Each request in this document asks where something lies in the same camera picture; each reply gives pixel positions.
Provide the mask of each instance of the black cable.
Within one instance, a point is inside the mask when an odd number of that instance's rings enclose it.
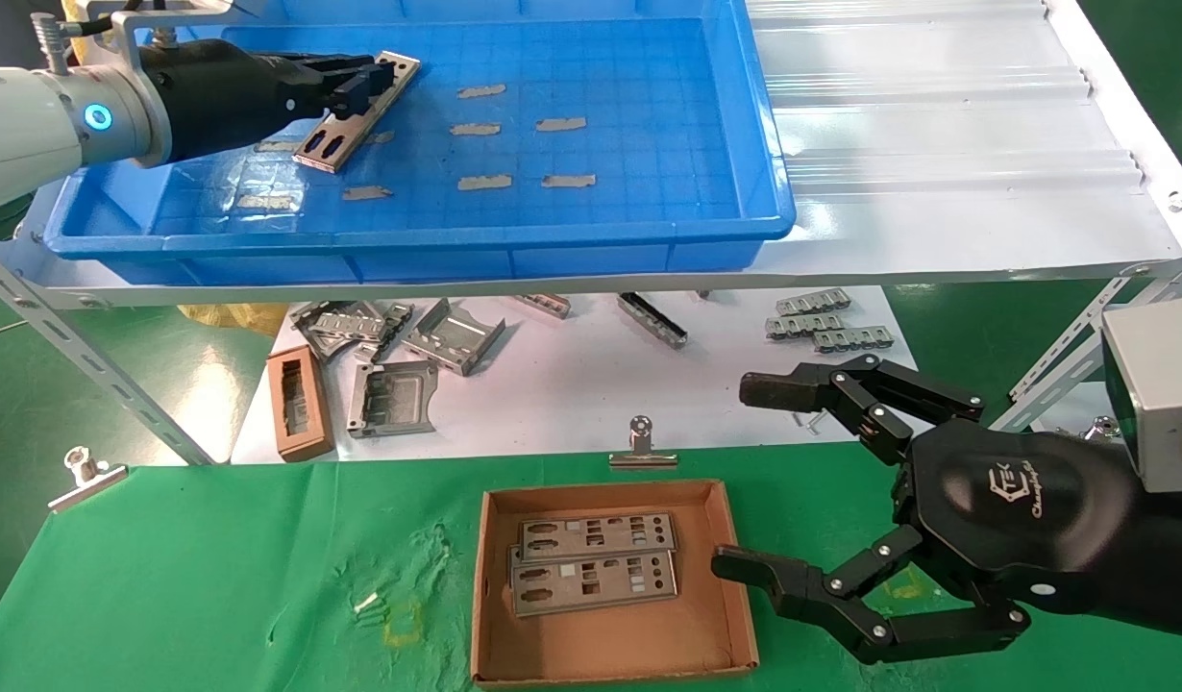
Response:
[[[152,0],[163,5],[163,0]],[[138,5],[142,5],[142,0],[126,0],[125,7],[122,7],[122,12],[126,9],[137,9]],[[91,19],[91,21],[78,22],[79,35],[95,35],[97,33],[104,33],[112,28],[112,17]]]

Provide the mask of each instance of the metal clip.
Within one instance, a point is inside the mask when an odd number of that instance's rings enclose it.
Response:
[[[610,454],[609,466],[615,470],[674,468],[677,455],[656,454],[651,447],[651,419],[647,416],[635,416],[630,420],[630,452]]]

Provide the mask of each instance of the robotic arm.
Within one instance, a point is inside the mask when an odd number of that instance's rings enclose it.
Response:
[[[1008,647],[1018,603],[1182,634],[1182,492],[1145,491],[1121,444],[996,433],[983,403],[873,355],[748,373],[741,402],[831,413],[883,464],[897,529],[832,571],[720,545],[720,578],[761,587],[780,617],[824,628],[862,662]],[[894,408],[936,423],[920,436]],[[862,599],[907,564],[973,607],[884,617]]]
[[[219,39],[142,45],[125,63],[67,67],[60,45],[104,28],[99,19],[34,14],[33,22],[48,69],[0,67],[0,205],[91,163],[182,162],[326,110],[362,115],[394,83],[394,66],[371,56],[247,53]]]

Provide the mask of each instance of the small metal piece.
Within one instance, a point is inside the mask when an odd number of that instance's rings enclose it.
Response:
[[[491,86],[468,86],[459,90],[460,98],[480,98],[482,96],[496,96],[506,90],[506,84],[491,84]]]
[[[814,332],[814,349],[819,354],[833,351],[858,351],[859,349],[889,349],[895,337],[884,326],[859,326]]]
[[[413,354],[436,361],[442,368],[467,377],[505,329],[506,321],[499,321],[496,326],[481,324],[467,310],[442,298],[424,312],[415,329],[403,338],[403,345]]]
[[[851,297],[843,289],[819,290],[816,293],[797,295],[774,304],[780,316],[810,316],[851,306]]]
[[[595,175],[546,175],[539,181],[541,187],[591,187]]]
[[[617,306],[671,349],[680,350],[689,338],[688,332],[638,293],[617,293]]]
[[[491,136],[501,135],[501,123],[463,123],[452,125],[450,135],[454,136]]]
[[[344,201],[345,202],[358,202],[362,200],[384,200],[385,198],[392,198],[394,192],[382,187],[381,185],[364,185],[362,187],[349,187],[344,189]]]
[[[535,123],[535,131],[582,130],[586,125],[586,118],[544,118]]]
[[[676,532],[667,512],[524,520],[518,531],[521,562],[526,564],[677,549]]]
[[[108,470],[108,464],[92,459],[91,452],[86,447],[73,447],[73,450],[65,452],[63,464],[74,477],[74,489],[48,503],[48,507],[54,513],[73,507],[96,492],[121,483],[130,473],[125,465],[117,465]]]
[[[518,617],[664,601],[677,596],[676,569],[670,551],[597,556],[564,564],[522,562],[512,565],[511,584],[513,609]]]
[[[833,315],[790,315],[766,319],[766,337],[771,341],[812,336],[832,329],[843,329],[843,321]]]
[[[377,63],[394,63],[394,84],[372,101],[370,109],[364,115],[349,115],[339,119],[330,114],[313,131],[297,145],[292,153],[292,161],[303,167],[314,167],[320,172],[337,172],[348,162],[357,148],[363,143],[364,137],[382,118],[382,114],[398,101],[398,96],[407,89],[411,78],[420,72],[420,60],[401,53],[382,51],[377,56]]]
[[[570,316],[570,302],[556,293],[528,293],[514,295],[513,299],[526,303],[535,310],[547,312],[554,318],[564,321]]]
[[[674,468],[678,460],[677,455],[656,454],[651,447],[651,419],[634,416],[634,420],[630,420],[630,452],[609,454],[609,466],[615,470]]]
[[[500,189],[504,187],[511,187],[513,185],[513,176],[508,175],[472,175],[461,176],[459,179],[459,189],[463,193],[469,192],[469,189]]]
[[[429,400],[437,390],[431,361],[362,364],[352,384],[348,433],[353,438],[433,433]]]
[[[1079,434],[1078,438],[1083,438],[1087,442],[1109,442],[1111,439],[1119,436],[1122,436],[1122,429],[1117,425],[1117,419],[1096,416],[1096,420],[1091,421],[1091,427],[1083,431],[1083,434]]]

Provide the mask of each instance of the logo on robotic hand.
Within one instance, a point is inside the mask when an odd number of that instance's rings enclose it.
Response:
[[[1022,468],[1018,472],[1009,470],[1009,464],[1000,461],[996,468],[988,468],[988,490],[994,491],[1007,503],[1015,503],[1033,494],[1035,499],[1031,504],[1031,516],[1035,518],[1044,516],[1044,486],[1040,485],[1040,474],[1026,459],[1022,459]]]

